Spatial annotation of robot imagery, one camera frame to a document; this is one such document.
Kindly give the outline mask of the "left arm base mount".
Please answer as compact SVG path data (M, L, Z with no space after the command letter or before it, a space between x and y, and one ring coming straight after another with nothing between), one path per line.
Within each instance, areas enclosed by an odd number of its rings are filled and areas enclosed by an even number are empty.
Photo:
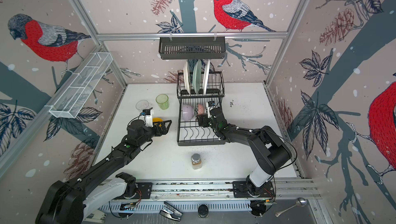
M128 183L121 199L150 199L152 186L151 182Z

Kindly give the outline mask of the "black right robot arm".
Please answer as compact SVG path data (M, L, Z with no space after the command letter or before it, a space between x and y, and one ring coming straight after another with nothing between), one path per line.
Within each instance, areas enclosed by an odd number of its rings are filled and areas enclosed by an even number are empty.
M227 122L221 108L212 108L207 114L199 115L198 122L202 127L210 127L221 141L251 148L258 163L246 178L246 192L252 197L262 194L264 184L291 160L292 152L269 126L240 128Z

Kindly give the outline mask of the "pink patterned bowl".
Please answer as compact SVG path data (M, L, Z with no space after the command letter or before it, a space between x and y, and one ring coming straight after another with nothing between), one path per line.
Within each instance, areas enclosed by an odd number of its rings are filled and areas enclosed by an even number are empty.
M197 103L196 105L196 114L197 115L205 115L206 114L206 108L204 105Z

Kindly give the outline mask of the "yellow bowl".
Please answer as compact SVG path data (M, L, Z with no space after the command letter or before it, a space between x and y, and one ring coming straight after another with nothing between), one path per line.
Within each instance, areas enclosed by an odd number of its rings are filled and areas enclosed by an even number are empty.
M163 120L162 120L161 118L155 117L155 118L153 118L153 122L154 122L154 123L156 123L156 122L163 122Z

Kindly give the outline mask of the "green glass tumbler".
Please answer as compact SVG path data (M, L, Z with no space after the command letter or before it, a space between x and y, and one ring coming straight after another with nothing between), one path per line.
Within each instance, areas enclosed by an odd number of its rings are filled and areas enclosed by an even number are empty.
M159 94L156 97L156 102L162 110L169 108L169 96L167 94Z

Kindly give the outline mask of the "clear glass tumbler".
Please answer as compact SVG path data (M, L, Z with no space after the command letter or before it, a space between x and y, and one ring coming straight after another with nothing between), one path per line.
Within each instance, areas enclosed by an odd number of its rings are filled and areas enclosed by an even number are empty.
M136 109L137 109L138 111L143 111L143 110L145 110L145 109L148 109L149 106L150 106L150 104L149 104L149 102L148 102L147 100L139 100L139 101L136 103Z

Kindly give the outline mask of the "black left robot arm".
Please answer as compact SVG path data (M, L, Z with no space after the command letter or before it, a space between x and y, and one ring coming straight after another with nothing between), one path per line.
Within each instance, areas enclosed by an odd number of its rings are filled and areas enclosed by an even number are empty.
M57 181L50 186L35 223L82 223L91 214L87 202L89 194L117 170L132 162L142 151L142 145L152 143L155 136L166 135L171 124L172 121L167 120L147 127L143 120L132 120L127 127L127 135L108 156L79 176L66 182Z

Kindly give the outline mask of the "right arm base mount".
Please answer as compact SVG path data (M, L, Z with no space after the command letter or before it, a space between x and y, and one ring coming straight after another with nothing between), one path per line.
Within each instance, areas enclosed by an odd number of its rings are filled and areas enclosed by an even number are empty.
M235 198L273 198L275 190L272 182L266 182L260 187L256 187L251 182L234 181L231 191Z

